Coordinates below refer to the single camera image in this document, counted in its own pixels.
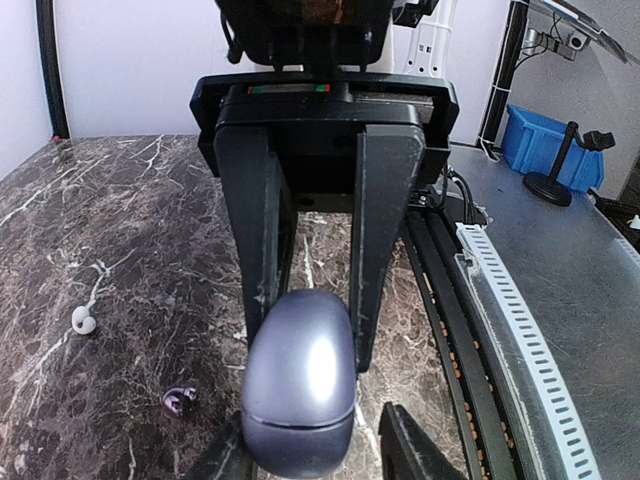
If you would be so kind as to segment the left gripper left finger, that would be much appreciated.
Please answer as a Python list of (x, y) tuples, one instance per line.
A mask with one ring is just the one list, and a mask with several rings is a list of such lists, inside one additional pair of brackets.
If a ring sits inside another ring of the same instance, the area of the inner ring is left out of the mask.
[(198, 479), (256, 479), (254, 463), (242, 434), (241, 415), (233, 414), (198, 460)]

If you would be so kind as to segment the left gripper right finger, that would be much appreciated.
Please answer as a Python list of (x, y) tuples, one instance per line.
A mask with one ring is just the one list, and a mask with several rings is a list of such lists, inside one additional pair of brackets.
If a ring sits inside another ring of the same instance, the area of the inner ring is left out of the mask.
[(402, 405), (384, 404), (378, 433), (385, 480), (465, 478)]

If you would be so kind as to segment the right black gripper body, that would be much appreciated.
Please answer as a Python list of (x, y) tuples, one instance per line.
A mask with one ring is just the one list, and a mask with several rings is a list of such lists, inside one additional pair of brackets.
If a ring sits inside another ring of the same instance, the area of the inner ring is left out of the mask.
[(370, 127), (410, 127), (424, 140), (414, 187), (434, 184), (459, 114), (440, 78), (339, 72), (214, 75), (190, 100), (198, 147), (214, 176), (247, 198), (268, 182), (268, 164), (305, 210), (346, 210), (355, 189), (359, 140)]

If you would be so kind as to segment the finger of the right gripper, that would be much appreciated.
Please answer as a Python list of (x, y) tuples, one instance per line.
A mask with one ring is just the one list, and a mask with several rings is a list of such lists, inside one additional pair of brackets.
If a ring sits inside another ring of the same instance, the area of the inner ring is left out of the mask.
[(359, 373), (371, 364), (386, 272), (424, 150), (415, 126), (368, 125), (358, 135), (349, 308)]
[(215, 137), (223, 193), (242, 275), (247, 342), (288, 288), (295, 207), (269, 130), (224, 127)]

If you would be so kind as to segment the purple earbud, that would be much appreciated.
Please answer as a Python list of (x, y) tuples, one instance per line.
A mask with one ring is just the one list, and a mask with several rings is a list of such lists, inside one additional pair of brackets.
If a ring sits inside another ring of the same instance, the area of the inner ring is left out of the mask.
[(181, 417), (189, 413), (198, 400), (198, 391), (194, 387), (172, 387), (162, 398), (163, 406), (173, 415)]

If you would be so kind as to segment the purple blue charging case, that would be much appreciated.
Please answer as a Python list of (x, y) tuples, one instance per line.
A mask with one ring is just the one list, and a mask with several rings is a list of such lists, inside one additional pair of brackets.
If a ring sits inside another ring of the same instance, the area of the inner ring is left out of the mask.
[(254, 461), (288, 479), (334, 472), (351, 441), (357, 399), (349, 312), (327, 291), (281, 297), (249, 350), (242, 431)]

